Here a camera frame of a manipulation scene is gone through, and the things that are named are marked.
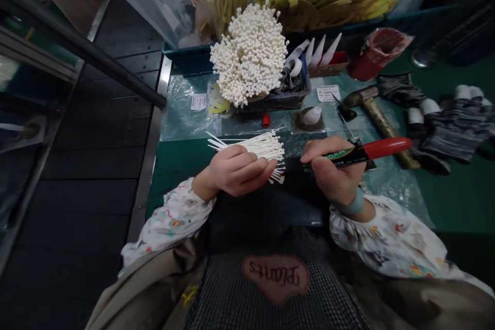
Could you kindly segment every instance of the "hammer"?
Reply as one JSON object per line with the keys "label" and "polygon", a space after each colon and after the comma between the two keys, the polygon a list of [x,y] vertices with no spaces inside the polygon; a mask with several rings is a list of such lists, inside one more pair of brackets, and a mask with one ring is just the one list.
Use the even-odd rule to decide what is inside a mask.
{"label": "hammer", "polygon": [[[375,102],[375,97],[378,94],[378,86],[370,85],[349,94],[342,103],[349,108],[362,106],[364,111],[370,116],[373,124],[375,124],[385,138],[397,138],[399,135]],[[410,150],[399,152],[395,156],[405,169],[418,169],[421,167],[419,162],[414,160]]]}

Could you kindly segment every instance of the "floral printed sleeve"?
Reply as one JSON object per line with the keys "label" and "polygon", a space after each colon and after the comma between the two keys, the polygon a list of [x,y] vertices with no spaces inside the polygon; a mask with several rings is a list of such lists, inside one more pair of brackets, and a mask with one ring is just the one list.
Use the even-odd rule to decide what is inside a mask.
{"label": "floral printed sleeve", "polygon": [[493,290],[447,261],[443,242],[409,210],[384,196],[365,194],[375,218],[359,223],[330,207],[333,240],[355,252],[372,270],[397,278],[444,278],[467,281],[491,296]]}
{"label": "floral printed sleeve", "polygon": [[177,245],[206,222],[215,199],[206,202],[199,198],[191,188],[192,180],[185,180],[163,196],[163,206],[147,220],[138,241],[123,247],[124,267],[147,253]]}

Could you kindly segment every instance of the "heart-shaped patch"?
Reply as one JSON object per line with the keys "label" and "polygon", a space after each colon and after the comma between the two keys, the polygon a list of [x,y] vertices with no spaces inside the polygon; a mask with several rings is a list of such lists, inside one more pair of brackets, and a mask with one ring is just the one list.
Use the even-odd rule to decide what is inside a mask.
{"label": "heart-shaped patch", "polygon": [[305,295],[309,290],[308,268],[292,255],[250,255],[242,262],[242,272],[279,307],[292,296]]}

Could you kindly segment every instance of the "hand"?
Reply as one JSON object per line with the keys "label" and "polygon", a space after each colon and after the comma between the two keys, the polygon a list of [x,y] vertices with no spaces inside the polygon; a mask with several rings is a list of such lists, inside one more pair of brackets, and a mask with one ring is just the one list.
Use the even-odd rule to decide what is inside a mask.
{"label": "hand", "polygon": [[192,181],[192,190],[205,201],[210,201],[220,190],[242,196],[264,185],[277,163],[233,145],[214,156],[210,165]]}
{"label": "hand", "polygon": [[318,187],[330,202],[349,205],[356,197],[356,187],[361,182],[366,163],[360,162],[337,168],[323,155],[354,147],[340,137],[328,137],[306,143],[301,157],[302,163],[311,163]]}

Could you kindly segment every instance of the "wristband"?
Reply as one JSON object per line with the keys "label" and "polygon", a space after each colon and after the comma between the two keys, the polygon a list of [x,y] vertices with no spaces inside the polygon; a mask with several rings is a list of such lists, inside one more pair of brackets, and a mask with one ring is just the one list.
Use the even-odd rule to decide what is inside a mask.
{"label": "wristband", "polygon": [[359,212],[362,212],[364,206],[365,206],[365,197],[363,192],[359,187],[356,188],[356,197],[354,200],[349,205],[341,205],[338,203],[332,203],[332,205],[341,213],[344,215],[351,215],[351,214],[357,214]]}

